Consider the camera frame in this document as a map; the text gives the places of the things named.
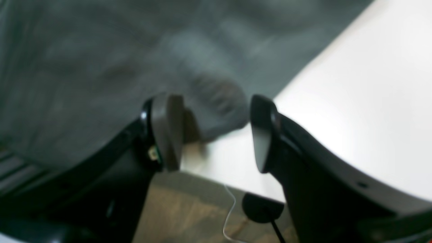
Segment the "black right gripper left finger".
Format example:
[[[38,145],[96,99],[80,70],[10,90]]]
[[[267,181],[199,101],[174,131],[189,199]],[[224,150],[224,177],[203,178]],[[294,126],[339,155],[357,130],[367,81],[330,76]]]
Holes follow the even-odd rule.
[[[178,171],[184,97],[159,94],[102,149],[73,166],[1,152],[1,235],[26,243],[130,243],[153,176]]]

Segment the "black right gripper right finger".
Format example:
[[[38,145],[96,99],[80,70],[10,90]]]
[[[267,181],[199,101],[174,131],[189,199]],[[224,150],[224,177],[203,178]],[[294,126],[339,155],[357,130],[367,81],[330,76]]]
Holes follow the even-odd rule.
[[[431,242],[430,201],[343,161],[271,99],[253,95],[250,126],[258,171],[282,186],[299,242]]]

